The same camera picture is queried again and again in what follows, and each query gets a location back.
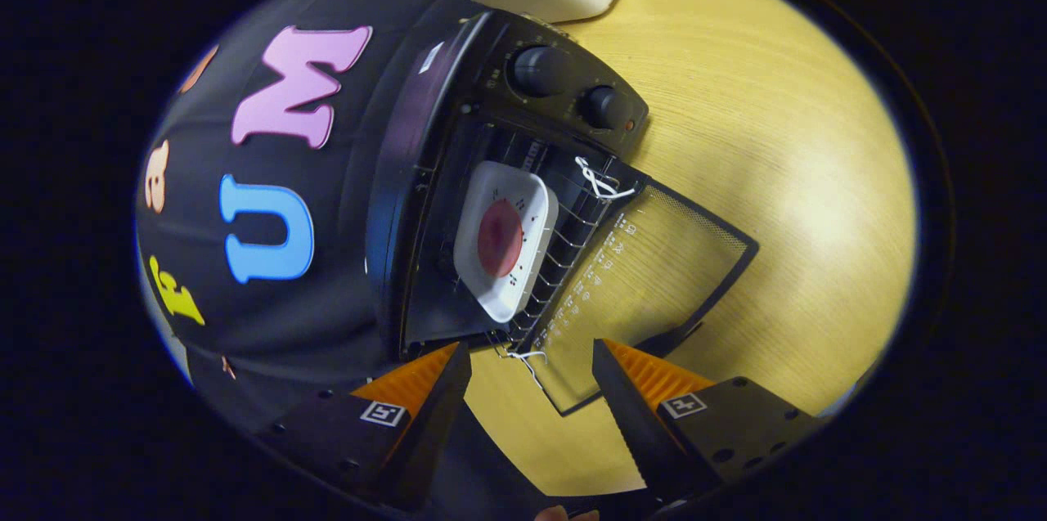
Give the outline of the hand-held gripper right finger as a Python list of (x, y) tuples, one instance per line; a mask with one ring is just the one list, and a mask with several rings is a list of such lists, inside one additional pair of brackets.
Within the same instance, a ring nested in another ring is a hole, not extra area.
[(739, 483), (824, 424), (748, 377), (711, 382), (612, 339), (592, 343), (591, 371), (646, 488), (665, 501)]

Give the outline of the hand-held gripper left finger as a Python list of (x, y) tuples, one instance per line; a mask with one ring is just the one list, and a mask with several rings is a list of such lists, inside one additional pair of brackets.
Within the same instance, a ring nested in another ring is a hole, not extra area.
[(326, 488), (385, 509), (421, 509), (471, 377), (459, 342), (353, 391), (325, 389), (264, 425), (269, 453)]

